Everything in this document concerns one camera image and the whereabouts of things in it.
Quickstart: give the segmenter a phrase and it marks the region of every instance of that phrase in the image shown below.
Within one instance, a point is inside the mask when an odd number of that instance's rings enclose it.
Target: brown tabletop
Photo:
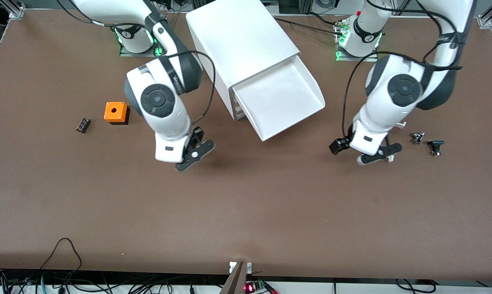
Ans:
[[[313,17],[294,21],[327,28]],[[216,149],[186,173],[154,160],[154,137],[103,120],[126,101],[113,32],[63,11],[27,11],[0,48],[0,267],[37,268],[69,237],[84,270],[225,274],[253,262],[263,275],[492,280],[492,35],[473,25],[452,98],[415,110],[395,162],[366,167],[333,156],[354,62],[336,62],[330,35],[281,24],[319,83],[326,108],[261,142],[216,96],[200,126]],[[186,21],[175,31],[194,48]],[[381,49],[421,58],[436,40],[427,18],[395,18]],[[366,63],[347,119],[365,102]],[[192,117],[211,88],[182,96]],[[93,120],[76,132],[83,117]],[[441,139],[442,156],[409,134]],[[74,268],[63,246],[49,268]]]

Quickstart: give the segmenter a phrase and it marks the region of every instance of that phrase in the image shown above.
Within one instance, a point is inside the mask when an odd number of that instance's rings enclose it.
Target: wire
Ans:
[[[196,123],[198,123],[201,119],[203,119],[205,117],[205,115],[210,110],[210,106],[212,105],[213,95],[214,95],[214,92],[215,92],[215,72],[216,72],[216,69],[215,69],[215,63],[210,58],[210,56],[208,56],[206,53],[203,53],[203,52],[200,52],[200,51],[197,51],[197,50],[188,50],[188,51],[185,51],[185,52],[172,54],[172,55],[168,56],[168,58],[173,58],[175,56],[181,56],[181,55],[190,54],[190,53],[200,54],[200,55],[205,56],[206,58],[208,58],[208,60],[212,63],[212,69],[213,69],[213,72],[214,72],[214,74],[213,74],[212,93],[210,94],[210,99],[209,99],[209,102],[208,102],[208,106],[206,106],[206,109],[204,110],[203,115],[201,115],[201,117],[199,117],[198,119],[196,119],[192,123],[192,125],[195,125]]]
[[[422,11],[422,10],[416,10],[416,9],[393,9],[393,8],[387,8],[387,7],[382,7],[382,6],[378,6],[376,4],[374,4],[373,2],[371,2],[370,0],[366,0],[366,2],[368,2],[369,5],[375,7],[375,8],[378,8],[378,9],[381,9],[383,11],[391,11],[391,12],[408,12],[408,13],[425,13],[427,15],[432,15],[432,16],[438,16],[442,19],[444,19],[446,22],[448,22],[448,24],[450,24],[451,28],[453,29],[453,32],[457,33],[457,26],[455,26],[455,24],[453,24],[453,22],[447,18],[446,16],[440,14],[440,13],[436,13],[436,12],[433,12],[433,11]]]
[[[345,131],[345,119],[346,119],[346,104],[347,104],[347,94],[348,94],[348,91],[349,91],[349,85],[351,84],[351,80],[353,79],[353,75],[355,74],[355,71],[357,70],[358,66],[362,64],[362,62],[364,62],[364,60],[368,57],[370,57],[371,55],[375,55],[375,54],[389,54],[389,55],[395,55],[395,56],[399,56],[399,57],[402,57],[406,60],[409,60],[409,61],[412,61],[412,62],[415,62],[417,63],[418,65],[422,65],[422,66],[425,66],[425,64],[423,62],[420,62],[414,58],[411,58],[410,56],[407,56],[405,54],[401,54],[401,53],[397,53],[397,52],[391,52],[391,51],[375,51],[375,52],[371,52],[370,54],[362,57],[360,59],[360,61],[358,61],[357,65],[355,65],[355,67],[353,68],[353,71],[351,72],[351,74],[349,75],[349,79],[347,81],[347,85],[346,85],[346,91],[344,92],[344,99],[343,99],[343,104],[342,104],[342,135],[346,138],[346,131]],[[452,67],[452,66],[449,66],[449,67],[433,67],[433,71],[447,71],[447,70],[451,70],[451,69],[455,69],[455,70],[459,70],[459,69],[462,69],[462,67]]]
[[[207,277],[204,277],[204,280],[205,280],[205,281],[207,281],[208,283],[210,283],[210,284],[212,284],[212,285],[214,285],[214,286],[218,286],[219,288],[221,288],[221,289],[222,289],[222,286],[220,286],[220,285],[219,285],[219,284],[217,284],[217,283],[214,283],[214,282],[210,281],[210,279],[208,279]]]
[[[181,8],[179,8],[179,11],[177,11],[177,12],[175,13],[175,15],[173,16],[172,20],[170,20],[170,21],[168,22],[168,24],[173,24],[173,22],[175,22],[175,21],[179,18],[179,14],[181,14],[181,12],[183,12],[183,10],[182,10],[182,9],[184,8],[184,6],[186,6],[186,5],[188,5],[188,4],[189,4],[189,3],[185,3],[183,6],[181,6]]]
[[[401,284],[399,284],[399,280],[405,281],[406,284],[408,284],[409,288],[405,288]],[[399,286],[400,289],[406,290],[406,291],[411,291],[413,294],[416,294],[417,292],[418,293],[431,294],[431,293],[434,293],[437,290],[437,286],[435,284],[432,285],[433,286],[433,289],[430,290],[430,291],[424,291],[424,290],[415,289],[407,279],[395,279],[395,283],[397,283],[397,286]]]
[[[75,15],[73,15],[72,13],[70,13],[70,11],[68,11],[68,9],[65,8],[65,6],[63,6],[63,4],[61,3],[61,1],[57,0],[57,3],[59,4],[59,6],[61,6],[61,8],[66,12],[68,13],[69,16],[73,17],[75,20],[78,20],[80,22],[83,22],[85,24],[91,24],[92,20],[89,19],[89,20],[84,20],[84,19],[80,19],[78,17],[76,17]]]
[[[425,12],[427,12],[426,8],[424,8],[424,6],[422,6],[422,4],[416,0],[416,3],[418,4],[418,6]],[[440,23],[431,15],[431,14],[428,14],[429,18],[431,18],[431,20],[436,24],[437,26],[437,29],[438,29],[438,35],[442,35],[442,27],[440,25]],[[429,49],[429,51],[423,56],[422,58],[422,62],[426,62],[426,58],[431,54],[431,52],[434,52],[435,49],[437,49],[438,47],[438,43],[435,43],[435,45],[433,46],[433,48]]]
[[[292,22],[292,21],[286,20],[286,19],[281,19],[281,18],[276,18],[276,17],[274,17],[274,19],[278,20],[279,22],[287,22],[289,24],[293,24],[293,25],[300,26],[300,27],[303,27],[303,28],[308,28],[308,29],[311,29],[311,30],[332,33],[332,34],[338,35],[338,36],[341,36],[342,35],[341,32],[335,32],[335,31],[330,31],[330,30],[319,29],[319,28],[307,26],[305,24],[299,24],[298,22]]]
[[[110,285],[108,285],[108,282],[106,281],[106,278],[104,277],[103,272],[101,272],[101,276],[103,277],[104,283],[105,283],[105,284],[106,284],[106,286],[108,287],[108,290],[110,291],[110,294],[114,294],[114,293],[112,292],[112,289],[110,288]]]
[[[41,276],[41,289],[42,289],[42,294],[48,294],[46,292],[46,287],[45,287],[45,276]]]
[[[476,281],[477,283],[479,283],[480,285],[484,286],[484,287],[489,287],[488,285],[486,285],[485,283],[480,283],[479,281]]]
[[[96,24],[96,25],[99,25],[99,26],[102,26],[102,27],[107,27],[107,28],[113,28],[113,27],[119,27],[119,26],[138,26],[138,27],[143,27],[143,25],[141,24],[135,24],[133,22],[121,22],[121,23],[118,23],[118,24],[104,24],[103,22],[99,22],[95,19],[91,19],[89,18],[87,15],[85,15],[81,9],[79,9],[76,4],[74,4],[74,2],[72,2],[72,0],[68,0],[72,6],[74,6],[77,11],[79,13],[81,13],[81,15],[83,15],[85,18],[87,18],[87,20],[84,20],[84,19],[80,19],[78,17],[76,17],[75,15],[73,15],[70,11],[68,11],[67,8],[65,8],[65,6],[61,3],[60,0],[56,0],[57,3],[59,4],[59,6],[61,6],[61,8],[69,15],[71,16],[72,18],[74,18],[75,20],[79,21],[79,22],[83,22],[84,24]]]
[[[310,11],[308,14],[311,14],[311,15],[315,15],[317,18],[319,18],[321,20],[321,22],[324,22],[325,24],[329,24],[329,25],[332,25],[334,26],[335,25],[335,22],[328,22],[326,19],[324,19],[320,14],[318,13],[314,13],[313,11]]]

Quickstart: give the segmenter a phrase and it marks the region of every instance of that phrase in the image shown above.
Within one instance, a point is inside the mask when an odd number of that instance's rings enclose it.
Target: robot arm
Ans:
[[[202,142],[180,98],[199,87],[203,68],[168,25],[165,17],[147,0],[73,0],[92,19],[144,26],[166,53],[126,75],[124,91],[132,106],[155,132],[155,158],[177,163],[184,171],[214,148]]]
[[[330,149],[334,154],[352,147],[363,153],[358,163],[365,165],[388,155],[381,146],[388,132],[414,109],[428,110],[446,102],[454,87],[456,69],[470,29],[474,0],[418,0],[428,11],[446,16],[433,64],[418,64],[400,56],[385,56],[375,63],[366,79],[368,100],[353,118],[348,138],[338,139]]]

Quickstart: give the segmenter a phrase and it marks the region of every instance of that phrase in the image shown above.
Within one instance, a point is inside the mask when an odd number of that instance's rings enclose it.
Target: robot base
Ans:
[[[341,33],[344,33],[341,28],[338,28],[337,26],[333,26],[333,31],[335,32],[341,32]],[[335,41],[335,60],[336,61],[360,61],[362,59],[362,57],[357,57],[357,56],[353,56],[351,54],[349,54],[341,45],[339,45],[340,43],[340,39],[342,38],[343,36],[338,36],[338,35],[335,35],[334,36],[334,41]],[[374,56],[370,56],[368,58],[366,58],[364,61],[367,61],[367,62],[377,62],[378,58],[377,58],[377,54],[375,54]]]

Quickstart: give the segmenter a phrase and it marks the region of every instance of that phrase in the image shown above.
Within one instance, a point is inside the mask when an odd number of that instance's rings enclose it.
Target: orange box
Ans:
[[[104,109],[104,120],[112,125],[127,125],[130,108],[124,102],[107,102]]]

